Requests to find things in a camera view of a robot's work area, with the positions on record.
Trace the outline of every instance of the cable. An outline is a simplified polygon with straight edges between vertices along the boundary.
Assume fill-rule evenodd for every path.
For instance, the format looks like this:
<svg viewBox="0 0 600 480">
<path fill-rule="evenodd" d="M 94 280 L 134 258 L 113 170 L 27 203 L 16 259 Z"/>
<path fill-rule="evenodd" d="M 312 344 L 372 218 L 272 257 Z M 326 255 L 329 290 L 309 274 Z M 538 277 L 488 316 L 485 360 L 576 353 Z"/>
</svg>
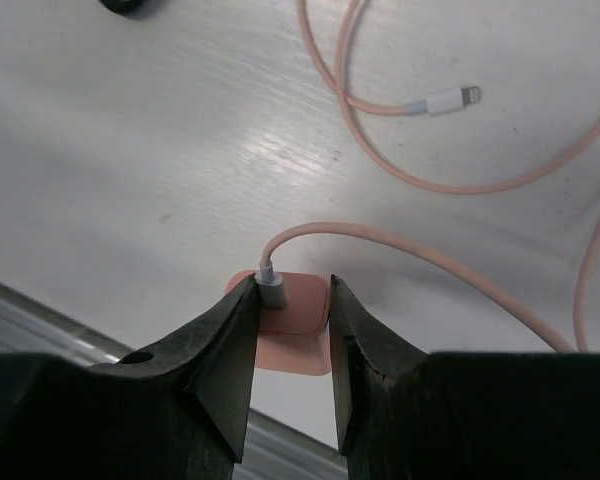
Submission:
<svg viewBox="0 0 600 480">
<path fill-rule="evenodd" d="M 576 281 L 576 288 L 573 293 L 573 331 L 576 337 L 576 345 L 578 346 L 578 351 L 580 352 L 589 351 L 587 334 L 584 325 L 584 300 L 587 293 L 589 278 L 591 277 L 591 269 L 593 268 L 593 264 L 596 261 L 599 251 L 600 220 L 598 220 L 596 229 L 593 232 L 593 237 L 591 237 L 591 241 L 587 247 L 587 252 L 582 260 L 580 272 L 578 273 L 578 280 Z"/>
<path fill-rule="evenodd" d="M 362 149 L 374 160 L 380 167 L 382 167 L 387 173 L 394 177 L 414 185 L 425 190 L 438 193 L 447 193 L 454 195 L 479 195 L 487 193 L 496 193 L 514 188 L 521 187 L 528 183 L 532 183 L 540 178 L 555 172 L 559 168 L 565 166 L 567 163 L 578 157 L 584 152 L 589 145 L 591 145 L 600 136 L 600 120 L 596 123 L 591 130 L 583 135 L 574 145 L 569 147 L 557 158 L 547 163 L 546 165 L 525 173 L 519 177 L 511 180 L 494 183 L 491 185 L 483 186 L 470 186 L 470 187 L 454 187 L 449 185 L 442 185 L 434 182 L 429 182 L 421 178 L 415 177 L 401 170 L 399 167 L 391 163 L 378 149 L 376 149 L 371 142 L 368 140 L 364 130 L 360 126 L 356 119 L 354 112 L 351 107 L 358 110 L 372 113 L 376 115 L 406 115 L 404 106 L 381 106 L 368 103 L 364 100 L 349 96 L 345 85 L 345 69 L 350 32 L 352 29 L 353 21 L 355 19 L 356 11 L 360 6 L 360 0 L 351 0 L 349 7 L 345 13 L 344 20 L 338 36 L 336 46 L 336 60 L 334 65 L 335 76 L 333 76 L 327 66 L 324 63 L 322 56 L 316 46 L 315 39 L 311 32 L 309 24 L 309 18 L 307 14 L 306 0 L 297 0 L 297 14 L 300 22 L 300 29 L 302 36 L 306 43 L 309 55 L 313 60 L 313 63 L 324 79 L 325 83 L 338 95 L 340 109 L 342 115 L 356 141 L 360 144 Z"/>
<path fill-rule="evenodd" d="M 432 248 L 416 243 L 406 237 L 393 235 L 382 230 L 377 230 L 363 225 L 338 222 L 316 222 L 292 227 L 276 235 L 264 248 L 261 268 L 271 269 L 271 255 L 274 250 L 283 243 L 294 238 L 311 235 L 315 233 L 331 233 L 335 235 L 346 235 L 349 237 L 362 238 L 371 242 L 387 245 L 405 253 L 425 260 L 437 267 L 449 272 L 451 275 L 468 283 L 476 290 L 482 292 L 503 309 L 526 325 L 538 337 L 544 340 L 557 352 L 573 352 L 573 347 L 557 331 L 548 325 L 542 318 L 519 300 L 507 293 L 504 289 L 493 283 L 480 273 L 470 269 L 457 260 L 438 252 Z"/>
</svg>

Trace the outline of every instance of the table surface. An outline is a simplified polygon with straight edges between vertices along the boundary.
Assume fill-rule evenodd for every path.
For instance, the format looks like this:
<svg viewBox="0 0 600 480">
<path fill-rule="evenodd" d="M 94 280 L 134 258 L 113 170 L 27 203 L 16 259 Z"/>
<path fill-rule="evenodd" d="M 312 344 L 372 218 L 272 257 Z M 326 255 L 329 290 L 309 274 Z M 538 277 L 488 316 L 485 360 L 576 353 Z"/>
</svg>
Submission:
<svg viewBox="0 0 600 480">
<path fill-rule="evenodd" d="M 309 0 L 334 53 L 345 1 Z M 454 185 L 536 168 L 600 116 L 600 0 L 377 0 L 353 90 L 405 102 L 464 84 L 478 106 L 363 116 L 396 164 Z M 282 229 L 405 234 L 495 280 L 568 338 L 600 214 L 600 139 L 533 185 L 453 197 L 407 186 L 352 140 L 293 0 L 164 0 L 133 20 L 97 0 L 0 0 L 0 281 L 139 347 L 210 307 Z M 315 236 L 282 270 L 337 273 L 420 348 L 544 351 L 470 287 L 399 252 Z M 600 261 L 587 296 L 600 351 Z M 331 378 L 257 371 L 253 407 L 331 445 Z"/>
</svg>

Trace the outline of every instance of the white connector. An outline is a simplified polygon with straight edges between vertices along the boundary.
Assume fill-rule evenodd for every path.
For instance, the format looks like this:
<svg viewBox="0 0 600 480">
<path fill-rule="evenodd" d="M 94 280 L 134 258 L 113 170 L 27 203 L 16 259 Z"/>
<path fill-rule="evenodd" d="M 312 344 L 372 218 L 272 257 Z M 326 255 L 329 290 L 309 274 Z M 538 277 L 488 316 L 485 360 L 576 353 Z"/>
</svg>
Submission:
<svg viewBox="0 0 600 480">
<path fill-rule="evenodd" d="M 405 105 L 407 115 L 441 115 L 443 113 L 462 110 L 467 105 L 473 105 L 480 101 L 480 89 L 478 87 L 454 88 L 435 93 L 424 100 L 410 102 Z"/>
<path fill-rule="evenodd" d="M 260 272 L 256 273 L 256 283 L 264 307 L 281 310 L 287 306 L 284 280 L 282 274 L 273 270 L 273 264 L 260 265 Z"/>
</svg>

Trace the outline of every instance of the pink power adapter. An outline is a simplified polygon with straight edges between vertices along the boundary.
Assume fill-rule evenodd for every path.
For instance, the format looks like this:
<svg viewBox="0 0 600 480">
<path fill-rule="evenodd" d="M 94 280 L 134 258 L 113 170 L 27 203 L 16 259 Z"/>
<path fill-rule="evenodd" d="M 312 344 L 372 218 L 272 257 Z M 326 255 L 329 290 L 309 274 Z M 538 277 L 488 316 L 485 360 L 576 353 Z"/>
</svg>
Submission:
<svg viewBox="0 0 600 480">
<path fill-rule="evenodd" d="M 256 270 L 237 273 L 225 293 Z M 326 375 L 329 353 L 329 284 L 317 275 L 282 272 L 286 306 L 262 307 L 256 367 L 265 370 Z"/>
</svg>

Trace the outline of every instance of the white tabletop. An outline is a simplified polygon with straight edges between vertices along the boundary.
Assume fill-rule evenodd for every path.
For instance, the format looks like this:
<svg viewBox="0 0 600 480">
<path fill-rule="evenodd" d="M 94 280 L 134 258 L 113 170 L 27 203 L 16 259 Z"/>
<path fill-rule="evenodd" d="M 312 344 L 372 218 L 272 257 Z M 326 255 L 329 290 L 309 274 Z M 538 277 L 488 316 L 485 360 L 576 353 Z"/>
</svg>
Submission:
<svg viewBox="0 0 600 480">
<path fill-rule="evenodd" d="M 345 1 L 309 0 L 326 57 Z M 404 102 L 477 84 L 442 117 L 363 117 L 398 165 L 483 184 L 521 174 L 600 116 L 600 0 L 377 0 L 354 91 Z M 293 0 L 0 0 L 0 281 L 139 347 L 210 307 L 266 241 L 307 221 L 431 244 L 572 338 L 571 294 L 600 214 L 600 139 L 534 185 L 458 198 L 404 185 L 352 140 L 305 52 Z M 362 241 L 308 237 L 282 270 L 342 276 L 427 351 L 547 350 L 458 280 Z M 600 351 L 600 261 L 587 296 Z M 335 443 L 331 379 L 257 371 L 255 408 Z"/>
</svg>

